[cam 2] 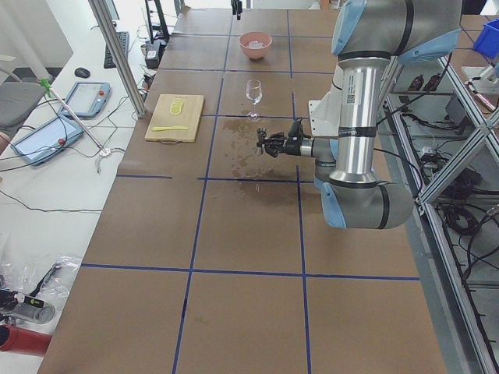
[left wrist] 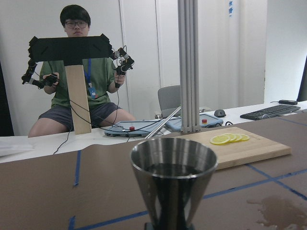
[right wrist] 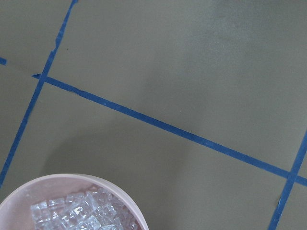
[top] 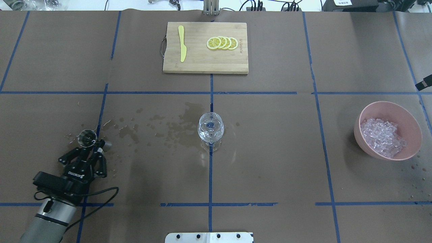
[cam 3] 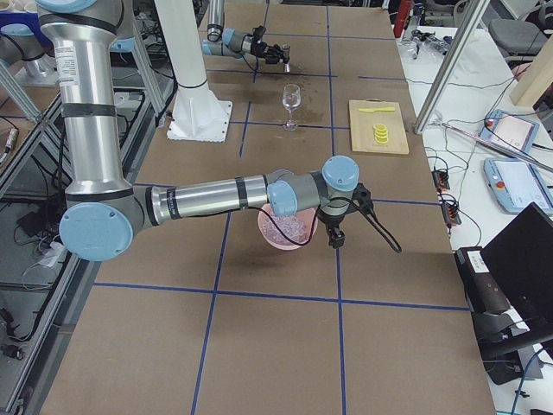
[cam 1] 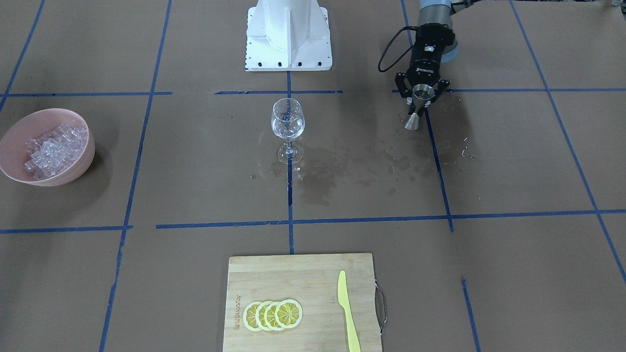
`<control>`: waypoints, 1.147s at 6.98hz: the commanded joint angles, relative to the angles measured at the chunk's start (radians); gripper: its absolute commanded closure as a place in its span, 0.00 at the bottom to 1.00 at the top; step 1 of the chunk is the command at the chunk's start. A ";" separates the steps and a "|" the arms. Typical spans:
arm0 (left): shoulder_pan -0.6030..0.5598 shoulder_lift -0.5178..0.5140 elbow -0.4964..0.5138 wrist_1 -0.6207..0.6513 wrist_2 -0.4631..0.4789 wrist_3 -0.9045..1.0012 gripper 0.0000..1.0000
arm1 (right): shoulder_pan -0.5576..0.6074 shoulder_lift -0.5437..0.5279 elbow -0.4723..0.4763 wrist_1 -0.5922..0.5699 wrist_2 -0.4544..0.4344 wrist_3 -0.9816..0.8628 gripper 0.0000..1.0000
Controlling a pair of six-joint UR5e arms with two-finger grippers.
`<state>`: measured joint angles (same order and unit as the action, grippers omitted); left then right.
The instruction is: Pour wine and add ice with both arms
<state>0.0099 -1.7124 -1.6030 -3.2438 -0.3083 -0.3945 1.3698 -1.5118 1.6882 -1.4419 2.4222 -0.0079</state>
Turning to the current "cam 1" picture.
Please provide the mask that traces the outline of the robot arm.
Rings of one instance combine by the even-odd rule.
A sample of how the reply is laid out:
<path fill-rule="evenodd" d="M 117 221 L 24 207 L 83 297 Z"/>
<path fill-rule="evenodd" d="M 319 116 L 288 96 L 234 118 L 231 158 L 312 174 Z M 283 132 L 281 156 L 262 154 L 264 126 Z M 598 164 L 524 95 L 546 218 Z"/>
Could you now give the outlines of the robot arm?
<path fill-rule="evenodd" d="M 440 67 L 456 58 L 460 47 L 452 28 L 452 3 L 449 0 L 423 0 L 418 26 L 405 26 L 413 31 L 414 40 L 409 67 L 397 73 L 395 82 L 402 98 L 417 111 L 434 103 L 449 82 L 441 79 Z"/>

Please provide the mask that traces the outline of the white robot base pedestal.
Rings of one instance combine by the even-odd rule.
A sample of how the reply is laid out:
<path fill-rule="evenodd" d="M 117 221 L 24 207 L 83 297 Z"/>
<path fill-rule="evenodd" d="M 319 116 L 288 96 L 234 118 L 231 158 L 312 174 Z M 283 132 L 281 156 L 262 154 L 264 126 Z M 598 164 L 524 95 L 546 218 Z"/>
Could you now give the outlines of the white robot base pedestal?
<path fill-rule="evenodd" d="M 328 11 L 316 0 L 260 0 L 246 20 L 246 71 L 332 69 Z"/>

